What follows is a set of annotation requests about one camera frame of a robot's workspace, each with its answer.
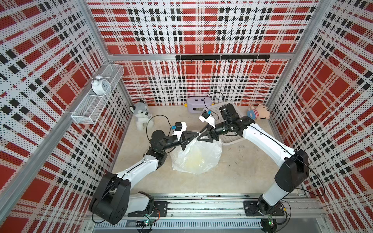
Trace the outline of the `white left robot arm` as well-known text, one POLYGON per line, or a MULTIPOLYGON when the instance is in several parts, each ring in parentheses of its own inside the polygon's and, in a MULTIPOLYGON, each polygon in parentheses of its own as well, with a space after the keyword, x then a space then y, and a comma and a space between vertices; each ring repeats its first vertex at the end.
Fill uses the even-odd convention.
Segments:
POLYGON ((200 133, 190 131, 183 131, 180 137, 167 136, 161 130, 153 132, 150 147, 142 160, 122 172, 108 172, 102 177, 89 204, 89 211, 113 225, 125 215, 151 215, 154 197, 144 192, 131 194, 131 189, 164 164, 168 149, 178 146, 185 149, 198 136, 200 133))

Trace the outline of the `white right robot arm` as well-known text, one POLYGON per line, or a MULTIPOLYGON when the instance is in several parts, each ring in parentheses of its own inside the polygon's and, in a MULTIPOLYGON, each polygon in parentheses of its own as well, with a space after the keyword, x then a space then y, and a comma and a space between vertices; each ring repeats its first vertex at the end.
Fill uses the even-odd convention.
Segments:
POLYGON ((199 120, 207 125, 200 131, 199 141, 213 142, 226 133, 254 143, 263 150, 279 167, 275 181, 259 196, 256 211, 262 215, 272 215, 280 201, 309 177, 309 156, 304 150, 294 150, 268 135, 249 116, 240 117, 232 104, 219 108, 223 121, 216 124, 208 111, 203 111, 199 120))

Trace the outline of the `translucent white plastic bag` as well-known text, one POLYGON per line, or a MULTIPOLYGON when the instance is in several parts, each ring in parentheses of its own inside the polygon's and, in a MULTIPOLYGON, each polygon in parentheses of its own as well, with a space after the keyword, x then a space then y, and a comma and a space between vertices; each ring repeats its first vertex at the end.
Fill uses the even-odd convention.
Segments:
POLYGON ((184 150, 178 147, 171 152, 172 168, 179 172, 199 175, 216 167, 221 154, 220 141, 210 143, 194 139, 184 150))

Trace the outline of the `white perforated plastic basket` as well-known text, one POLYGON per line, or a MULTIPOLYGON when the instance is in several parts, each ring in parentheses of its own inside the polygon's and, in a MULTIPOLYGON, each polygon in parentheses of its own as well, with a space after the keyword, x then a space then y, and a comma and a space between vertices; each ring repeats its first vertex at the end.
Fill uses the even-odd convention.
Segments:
MULTIPOLYGON (((230 105, 231 104, 234 107, 234 109, 237 112, 237 114, 238 114, 239 117, 245 116, 244 112, 240 109, 240 107, 236 106, 233 102, 226 102, 225 104, 226 105, 230 105)), ((225 119, 223 119, 223 116, 222 116, 222 114, 220 112, 220 108, 223 107, 223 106, 224 106, 223 103, 217 103, 215 105, 212 105, 212 106, 208 107, 209 111, 212 112, 214 118, 216 119, 215 120, 215 124, 216 125, 218 123, 222 123, 222 122, 225 121, 225 119)), ((234 135, 234 133, 228 133, 227 136, 221 135, 220 136, 221 143, 224 146, 228 146, 228 145, 233 145, 235 143, 238 143, 238 142, 244 140, 240 136, 233 136, 233 135, 234 135)))

